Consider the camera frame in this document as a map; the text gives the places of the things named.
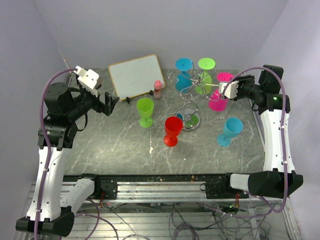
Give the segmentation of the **pink wine glass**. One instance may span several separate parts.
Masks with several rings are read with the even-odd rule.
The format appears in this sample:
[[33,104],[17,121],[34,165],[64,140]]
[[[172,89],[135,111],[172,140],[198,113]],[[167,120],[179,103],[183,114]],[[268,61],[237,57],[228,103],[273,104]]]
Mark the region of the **pink wine glass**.
[[[228,72],[220,72],[217,74],[216,79],[219,82],[227,83],[233,77],[231,73]],[[215,112],[222,112],[226,109],[228,104],[227,99],[222,99],[221,94],[219,93],[219,89],[217,88],[213,94],[211,95],[210,101],[208,102],[208,106],[211,110]]]

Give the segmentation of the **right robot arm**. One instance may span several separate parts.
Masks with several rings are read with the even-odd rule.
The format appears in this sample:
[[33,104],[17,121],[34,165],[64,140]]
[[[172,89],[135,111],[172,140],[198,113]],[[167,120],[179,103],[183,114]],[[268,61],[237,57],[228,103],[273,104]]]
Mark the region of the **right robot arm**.
[[220,186],[221,194],[233,197],[238,190],[254,196],[283,198],[303,185],[296,173],[289,141],[290,98],[282,83],[284,69],[263,65],[258,82],[253,75],[240,73],[229,82],[219,83],[219,93],[233,101],[249,99],[257,106],[264,131],[263,170],[250,174],[231,173]]

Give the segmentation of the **green wine glass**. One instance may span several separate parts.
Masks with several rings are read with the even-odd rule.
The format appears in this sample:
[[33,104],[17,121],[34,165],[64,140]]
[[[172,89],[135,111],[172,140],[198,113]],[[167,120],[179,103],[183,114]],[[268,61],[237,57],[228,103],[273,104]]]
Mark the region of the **green wine glass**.
[[153,124],[153,119],[151,118],[154,110],[154,103],[149,98],[141,98],[136,103],[137,111],[140,116],[139,124],[143,128],[149,128]]
[[215,68],[216,62],[212,58],[204,57],[198,61],[198,66],[203,72],[198,75],[199,84],[194,89],[199,95],[207,95],[212,90],[210,71]]

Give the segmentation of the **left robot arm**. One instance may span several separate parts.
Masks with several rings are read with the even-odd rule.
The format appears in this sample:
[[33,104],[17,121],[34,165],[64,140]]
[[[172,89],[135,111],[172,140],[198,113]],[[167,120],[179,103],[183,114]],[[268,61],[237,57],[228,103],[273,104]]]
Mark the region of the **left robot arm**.
[[38,131],[39,168],[32,203],[27,214],[18,219],[15,229],[38,235],[66,237],[70,234],[75,214],[88,199],[100,198],[102,186],[99,175],[84,173],[76,184],[61,197],[66,160],[78,129],[76,121],[87,117],[89,110],[109,116],[118,97],[106,92],[105,101],[83,86],[68,87],[63,82],[52,83],[45,95],[47,115],[40,116]]

